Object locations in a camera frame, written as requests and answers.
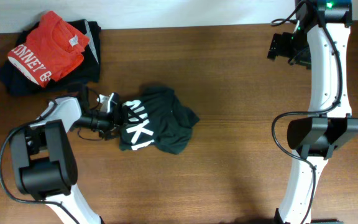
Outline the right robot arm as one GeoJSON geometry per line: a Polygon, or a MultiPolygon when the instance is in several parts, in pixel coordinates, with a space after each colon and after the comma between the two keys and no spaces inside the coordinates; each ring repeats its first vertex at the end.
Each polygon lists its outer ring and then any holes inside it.
{"type": "Polygon", "coordinates": [[[278,148],[291,157],[285,196],[275,211],[274,223],[311,223],[311,208],[323,169],[334,151],[358,135],[358,118],[352,116],[347,94],[347,43],[352,25],[351,0],[296,1],[286,19],[275,19],[277,27],[290,22],[293,32],[274,34],[267,57],[285,57],[290,65],[311,70],[311,98],[307,111],[278,115],[296,116],[287,128],[285,149],[276,135],[278,148]]]}

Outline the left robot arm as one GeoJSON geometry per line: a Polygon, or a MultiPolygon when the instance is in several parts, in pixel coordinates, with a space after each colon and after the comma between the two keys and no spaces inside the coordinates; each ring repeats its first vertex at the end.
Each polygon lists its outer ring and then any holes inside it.
{"type": "Polygon", "coordinates": [[[63,223],[103,223],[82,195],[78,167],[67,133],[88,128],[105,138],[116,127],[114,114],[118,93],[98,95],[90,108],[90,89],[80,85],[72,93],[49,101],[35,120],[13,129],[4,143],[9,147],[15,183],[20,193],[30,195],[27,204],[51,208],[63,223]]]}

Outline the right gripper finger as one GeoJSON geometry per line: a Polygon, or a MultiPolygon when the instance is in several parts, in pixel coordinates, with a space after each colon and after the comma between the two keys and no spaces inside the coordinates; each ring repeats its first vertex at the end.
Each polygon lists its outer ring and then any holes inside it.
{"type": "Polygon", "coordinates": [[[289,65],[301,65],[306,69],[311,69],[311,53],[310,48],[305,47],[302,50],[296,51],[295,54],[288,60],[289,65]]]}
{"type": "Polygon", "coordinates": [[[275,60],[277,56],[289,58],[291,56],[291,33],[274,34],[268,50],[267,58],[275,60]]]}

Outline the dark green t-shirt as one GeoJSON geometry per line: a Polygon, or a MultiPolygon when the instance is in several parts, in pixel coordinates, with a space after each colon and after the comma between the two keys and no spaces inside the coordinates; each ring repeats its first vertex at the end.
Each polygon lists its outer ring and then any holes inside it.
{"type": "Polygon", "coordinates": [[[122,126],[119,148],[138,151],[148,146],[180,154],[187,147],[193,127],[200,121],[183,106],[175,91],[166,86],[150,86],[136,99],[121,104],[122,126]]]}

